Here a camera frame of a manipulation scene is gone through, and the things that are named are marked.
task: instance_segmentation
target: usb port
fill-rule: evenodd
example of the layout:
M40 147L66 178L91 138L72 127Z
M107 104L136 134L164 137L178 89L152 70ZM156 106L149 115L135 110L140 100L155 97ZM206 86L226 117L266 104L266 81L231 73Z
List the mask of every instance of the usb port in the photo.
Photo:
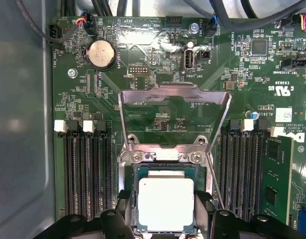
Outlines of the usb port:
M184 51L184 60L183 60L184 68L185 69L192 69L195 65L195 56L192 50L185 50Z

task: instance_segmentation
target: white label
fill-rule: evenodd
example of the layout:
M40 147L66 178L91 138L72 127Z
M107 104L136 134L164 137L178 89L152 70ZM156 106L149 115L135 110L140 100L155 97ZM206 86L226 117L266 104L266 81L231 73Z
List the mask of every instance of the white label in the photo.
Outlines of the white label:
M276 123L292 122L292 108L276 108Z

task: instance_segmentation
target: chip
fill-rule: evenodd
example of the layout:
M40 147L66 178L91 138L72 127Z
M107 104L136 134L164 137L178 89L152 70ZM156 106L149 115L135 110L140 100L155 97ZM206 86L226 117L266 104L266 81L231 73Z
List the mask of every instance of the chip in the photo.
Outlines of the chip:
M234 81L225 81L224 88L228 91L234 90Z
M253 40L252 41L252 55L265 56L267 55L267 41Z
M275 141L269 141L267 153L270 158L278 159L279 158L279 143Z
M71 119L68 122L68 131L78 131L79 130L79 122L75 119Z
M106 131L106 121L105 120L97 121L97 130L100 132Z
M266 187L266 200L275 206L277 200L277 192L270 187Z
M238 80L238 75L237 74L232 74L231 76L233 81L237 81Z
M101 113L94 113L92 115L92 119L93 120L102 120L103 119L103 115Z
M90 113L83 113L82 114L82 119L83 120L89 120L90 119Z
M78 112L78 111L73 112L73 117L74 118L81 118L81 112Z

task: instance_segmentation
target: mounting hole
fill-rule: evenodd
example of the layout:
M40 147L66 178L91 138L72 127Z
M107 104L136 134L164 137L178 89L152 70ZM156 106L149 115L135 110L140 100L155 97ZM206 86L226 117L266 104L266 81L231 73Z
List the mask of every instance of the mounting hole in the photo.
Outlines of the mounting hole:
M206 143L206 141L205 141L205 139L204 139L204 138L200 138L200 139L198 139L198 142L199 142L199 143Z
M79 217L72 217L70 221L75 223L75 222L78 222L79 220L80 220Z

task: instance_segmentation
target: screw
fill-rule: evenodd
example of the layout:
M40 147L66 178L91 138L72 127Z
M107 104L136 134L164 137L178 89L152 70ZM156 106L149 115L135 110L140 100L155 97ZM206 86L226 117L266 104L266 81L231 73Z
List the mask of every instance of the screw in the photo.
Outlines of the screw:
M192 154L193 163L200 163L201 160L202 160L202 156L201 156L200 153L193 153Z
M229 212L227 211L220 211L219 213L220 215L225 216L225 217L229 216Z
M191 34L197 34L199 32L199 25L198 23L192 23L189 25L189 32Z
M132 160L133 160L134 163L138 163L142 160L142 155L139 154L139 153L134 153L132 155Z
M259 221L261 221L261 222L264 222L264 223L268 221L268 219L265 218L265 217L263 217L263 216L258 216L257 219L258 219Z
M78 71L74 68L72 69L69 69L68 70L68 76L71 78L71 79L74 79L78 76Z

